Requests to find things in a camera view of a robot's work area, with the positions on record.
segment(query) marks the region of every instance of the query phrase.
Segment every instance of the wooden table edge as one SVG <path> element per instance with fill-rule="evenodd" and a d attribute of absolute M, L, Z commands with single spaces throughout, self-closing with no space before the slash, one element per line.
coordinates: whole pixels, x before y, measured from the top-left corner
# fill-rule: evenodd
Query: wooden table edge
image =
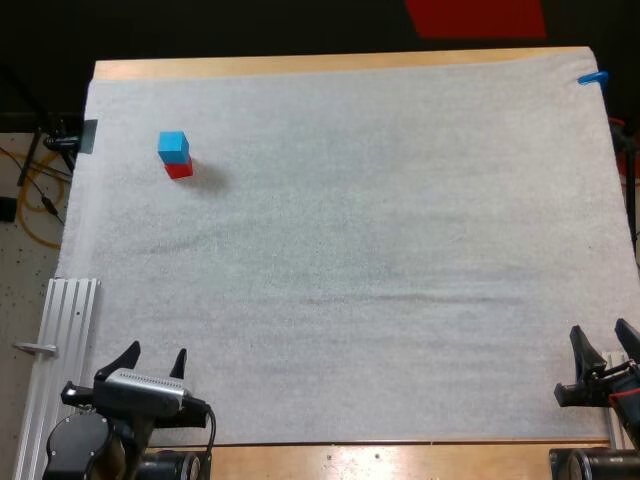
<path fill-rule="evenodd" d="M 540 47 L 342 55 L 99 60 L 96 62 L 93 78 L 95 80 L 159 80 L 455 65 L 502 62 L 580 50 L 588 51 L 588 48 Z"/>

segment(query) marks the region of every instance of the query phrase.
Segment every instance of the red object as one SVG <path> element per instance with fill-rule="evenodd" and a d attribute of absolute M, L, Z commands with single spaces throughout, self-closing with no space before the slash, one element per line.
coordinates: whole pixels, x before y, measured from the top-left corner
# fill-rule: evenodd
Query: red object
<path fill-rule="evenodd" d="M 406 0 L 422 38 L 546 38 L 539 0 Z"/>
<path fill-rule="evenodd" d="M 164 169 L 173 180 L 193 175 L 191 157 L 189 157 L 189 163 L 165 163 Z"/>

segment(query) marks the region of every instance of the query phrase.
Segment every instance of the black cable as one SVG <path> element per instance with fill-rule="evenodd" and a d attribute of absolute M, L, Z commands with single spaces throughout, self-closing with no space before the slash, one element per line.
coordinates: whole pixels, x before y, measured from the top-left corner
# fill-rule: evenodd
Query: black cable
<path fill-rule="evenodd" d="M 4 153 L 7 157 L 9 157 L 11 160 L 13 160 L 13 163 L 15 163 L 16 166 L 20 170 L 22 170 L 22 166 L 20 165 L 20 162 L 18 162 L 16 157 L 14 157 L 10 152 L 8 152 L 7 150 L 5 150 L 2 147 L 0 147 L 0 152 Z M 38 193 L 40 194 L 40 201 L 44 205 L 45 210 L 47 212 L 49 212 L 51 215 L 53 215 L 54 217 L 56 217 L 58 219 L 58 221 L 60 222 L 60 224 L 64 226 L 64 222 L 62 221 L 62 219 L 58 215 L 58 210 L 56 209 L 56 206 L 53 204 L 51 199 L 44 194 L 42 189 L 36 184 L 36 182 L 33 181 L 33 178 L 31 178 L 28 175 L 26 175 L 26 177 L 29 179 L 31 184 L 36 188 L 36 190 L 38 190 Z"/>
<path fill-rule="evenodd" d="M 213 442 L 216 439 L 216 430 L 218 429 L 218 425 L 216 423 L 216 414 L 213 412 L 213 408 L 211 408 L 211 405 L 209 405 L 208 403 L 206 403 L 205 405 L 207 409 L 207 415 L 211 420 L 211 432 L 209 433 L 209 443 L 207 443 L 207 452 L 205 455 L 205 460 L 208 460 L 211 457 L 213 457 L 211 450 L 213 449 Z M 211 471 L 213 471 L 213 458 L 211 458 L 211 460 L 209 461 L 209 465 L 210 465 Z M 200 480 L 205 480 L 204 470 L 205 470 L 204 468 L 200 469 L 200 473 L 198 474 L 198 477 L 200 478 Z"/>
<path fill-rule="evenodd" d="M 58 175 L 64 175 L 65 177 L 71 178 L 71 174 L 70 173 L 63 172 L 62 170 L 58 170 L 57 168 L 53 168 L 53 167 L 51 167 L 49 165 L 44 165 L 44 164 L 42 164 L 40 162 L 33 162 L 33 165 L 37 165 L 38 167 L 41 167 L 41 168 L 46 168 L 47 170 L 51 170 L 53 172 L 56 172 Z M 44 173 L 45 175 L 49 175 L 50 177 L 53 177 L 53 178 L 57 178 L 55 175 L 52 175 L 50 173 L 43 172 L 42 170 L 38 170 L 37 168 L 33 168 L 33 167 L 31 167 L 31 168 L 33 170 L 36 170 L 37 172 Z M 63 178 L 61 178 L 60 180 L 62 180 L 63 182 L 67 182 L 68 181 L 68 180 L 65 180 Z"/>
<path fill-rule="evenodd" d="M 21 165 L 21 164 L 20 164 L 20 162 L 16 159 L 16 157 L 14 157 L 11 153 L 9 153 L 8 151 L 6 151 L 6 150 L 5 150 L 4 148 L 2 148 L 2 147 L 0 147 L 0 152 L 2 152 L 4 155 L 6 155 L 7 157 L 9 157 L 11 160 L 13 160 L 13 163 L 15 163 L 15 164 L 18 166 L 18 168 L 20 169 L 20 171 L 22 171 L 22 165 Z M 41 163 L 38 163 L 38 162 L 33 162 L 33 163 L 34 163 L 35 165 L 38 165 L 38 166 L 41 166 L 41 167 L 44 167 L 44 166 L 45 166 L 45 165 L 42 165 Z M 53 170 L 53 171 L 55 171 L 55 172 L 57 172 L 57 173 L 59 173 L 59 174 L 61 174 L 61 175 L 67 175 L 67 176 L 69 176 L 69 174 L 68 174 L 68 173 L 65 173 L 65 172 L 63 172 L 63 171 L 61 171 L 61 170 L 57 170 L 57 169 L 55 169 L 55 168 L 49 167 L 48 165 L 46 165 L 46 167 L 47 167 L 47 168 L 49 168 L 49 169 L 51 169 L 51 170 Z M 47 176 L 49 176 L 49 177 L 51 177 L 51 178 L 55 178 L 56 180 L 60 180 L 60 181 L 65 182 L 65 183 L 67 183 L 67 184 L 69 184 L 69 183 L 70 183 L 70 182 L 69 182 L 69 180 L 66 180 L 66 179 L 64 179 L 64 178 L 57 177 L 57 176 L 53 175 L 52 173 L 46 172 L 46 171 L 41 170 L 41 169 L 39 169 L 39 168 L 31 167 L 31 170 L 35 170 L 35 171 L 36 171 L 36 172 L 38 172 L 38 173 L 41 173 L 41 174 L 43 174 L 43 175 L 47 175 Z M 33 179 L 32 179 L 32 178 L 30 178 L 30 177 L 29 177 L 29 181 L 31 181 L 31 183 L 33 183 L 33 185 L 36 187 L 36 189 L 38 188 L 38 186 L 35 184 L 35 182 L 33 181 Z"/>

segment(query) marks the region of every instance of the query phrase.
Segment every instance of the wire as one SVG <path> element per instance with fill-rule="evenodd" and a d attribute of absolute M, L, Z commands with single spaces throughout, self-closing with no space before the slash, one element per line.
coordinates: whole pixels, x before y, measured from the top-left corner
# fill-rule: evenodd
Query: wire
<path fill-rule="evenodd" d="M 211 408 L 211 405 L 209 405 L 208 403 L 205 404 L 206 408 L 207 408 L 207 415 L 209 416 L 209 419 L 211 420 L 211 432 L 209 433 L 209 443 L 207 444 L 207 451 L 206 451 L 206 455 L 205 455 L 205 459 L 206 460 L 210 460 L 211 457 L 213 456 L 213 454 L 211 453 L 211 450 L 213 449 L 213 442 L 216 439 L 216 431 L 218 430 L 218 425 L 216 423 L 216 414 L 213 413 L 213 408 Z M 213 460 L 211 459 L 211 461 L 209 462 L 209 465 L 211 466 L 211 470 L 213 470 Z M 200 480 L 204 480 L 204 468 L 200 469 L 200 473 L 198 474 L 198 477 L 200 478 Z"/>
<path fill-rule="evenodd" d="M 4 149 L 4 148 L 2 148 L 2 147 L 0 147 L 0 152 L 2 152 L 4 155 L 6 155 L 7 157 L 9 157 L 11 160 L 13 160 L 13 163 L 15 163 L 15 164 L 16 164 L 16 166 L 20 169 L 20 171 L 22 171 L 22 169 L 23 169 L 24 167 L 20 164 L 20 162 L 18 162 L 18 160 L 16 160 L 16 157 L 15 157 L 15 155 L 14 155 L 13 153 L 8 152 L 7 150 L 5 150 L 5 149 Z M 40 163 L 40 162 L 33 162 L 33 164 L 34 164 L 34 165 L 37 165 L 37 166 L 39 166 L 39 167 L 41 167 L 41 168 L 47 168 L 47 169 L 49 169 L 49 170 L 52 170 L 53 172 L 58 173 L 58 174 L 60 174 L 60 175 L 67 175 L 67 176 L 69 176 L 69 174 L 68 174 L 68 173 L 63 172 L 62 170 L 58 170 L 58 169 L 56 169 L 56 168 L 49 167 L 48 165 L 44 165 L 44 164 L 42 164 L 42 163 Z M 70 182 L 69 180 L 67 180 L 66 178 L 60 178 L 60 177 L 58 177 L 57 175 L 54 175 L 53 173 L 49 173 L 49 172 L 45 172 L 44 170 L 40 170 L 40 168 L 35 168 L 35 167 L 30 167 L 30 168 L 31 168 L 31 170 L 34 170 L 34 171 L 36 171 L 36 172 L 38 172 L 38 173 L 42 173 L 43 175 L 47 175 L 47 176 L 49 176 L 49 177 L 51 177 L 51 178 L 55 178 L 55 179 L 56 179 L 56 180 L 58 180 L 59 182 L 65 182 L 65 183 L 68 183 L 68 184 L 70 184 L 70 183 L 71 183 L 71 182 Z M 33 183 L 33 186 L 34 186 L 34 187 L 36 187 L 36 189 L 38 189 L 38 186 L 37 186 L 34 182 L 32 182 L 32 183 Z"/>
<path fill-rule="evenodd" d="M 57 174 L 59 174 L 59 175 L 64 175 L 65 177 L 69 177 L 69 178 L 71 178 L 71 176 L 72 176 L 72 175 L 71 175 L 70 173 L 68 173 L 68 172 L 63 172 L 62 170 L 58 170 L 57 168 L 50 167 L 49 165 L 44 165 L 44 164 L 42 164 L 42 163 L 40 163 L 40 162 L 32 162 L 32 163 L 33 163 L 33 165 L 37 165 L 38 167 L 46 168 L 47 170 L 51 170 L 52 172 L 57 173 Z"/>
<path fill-rule="evenodd" d="M 18 166 L 20 166 L 20 163 L 15 159 L 15 156 L 9 152 L 7 152 L 5 149 L 3 149 L 2 147 L 0 147 L 0 152 L 5 153 L 8 157 L 10 157 L 14 163 L 16 163 Z M 48 166 L 49 163 L 51 163 L 53 160 L 55 160 L 55 158 L 57 157 L 56 153 L 51 153 L 48 157 L 46 157 L 43 161 L 42 164 L 45 166 Z M 27 200 L 27 191 L 29 189 L 29 185 L 33 184 L 35 187 L 36 184 L 33 182 L 33 179 L 26 175 L 26 179 L 25 179 L 25 183 L 22 186 L 22 189 L 20 190 L 20 193 L 18 194 L 18 205 L 17 205 L 17 217 L 18 217 L 18 223 L 20 223 L 20 226 L 22 227 L 22 229 L 24 230 L 24 232 L 27 234 L 27 236 L 29 238 L 31 238 L 34 242 L 39 243 L 40 245 L 43 245 L 45 247 L 51 248 L 53 250 L 60 250 L 60 244 L 58 243 L 53 243 L 53 242 L 49 242 L 48 240 L 44 240 L 43 238 L 40 238 L 39 236 L 37 236 L 35 233 L 33 233 L 33 231 L 29 228 L 29 226 L 27 225 L 27 222 L 24 219 L 24 213 L 22 211 L 22 207 L 23 205 L 27 208 L 29 208 L 29 203 Z M 55 214 L 55 217 L 58 219 L 58 221 L 64 225 L 64 222 L 62 221 L 62 219 L 58 216 L 57 212 Z"/>
<path fill-rule="evenodd" d="M 6 151 L 2 147 L 0 147 L 0 152 L 4 153 L 7 157 L 9 157 L 11 160 L 13 160 L 13 163 L 16 164 L 16 166 L 20 169 L 20 171 L 22 171 L 22 165 L 20 165 L 20 162 L 18 162 L 18 160 L 16 160 L 16 157 L 14 157 L 11 152 Z M 34 187 L 36 187 L 36 190 L 38 190 L 40 195 L 44 195 L 44 192 L 40 189 L 40 187 L 38 185 L 36 185 L 36 182 L 34 182 L 33 179 L 29 177 L 29 175 L 25 175 L 25 177 L 28 178 L 29 180 L 31 180 L 31 184 Z"/>

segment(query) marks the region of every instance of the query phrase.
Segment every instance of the white towel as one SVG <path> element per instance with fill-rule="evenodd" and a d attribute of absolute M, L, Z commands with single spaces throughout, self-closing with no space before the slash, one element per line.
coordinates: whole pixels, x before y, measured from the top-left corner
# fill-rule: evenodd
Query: white towel
<path fill-rule="evenodd" d="M 151 374 L 186 347 L 221 443 L 604 436 L 553 397 L 572 325 L 609 350 L 640 325 L 596 70 L 92 82 L 57 272 L 102 280 L 85 377 L 134 339 Z"/>

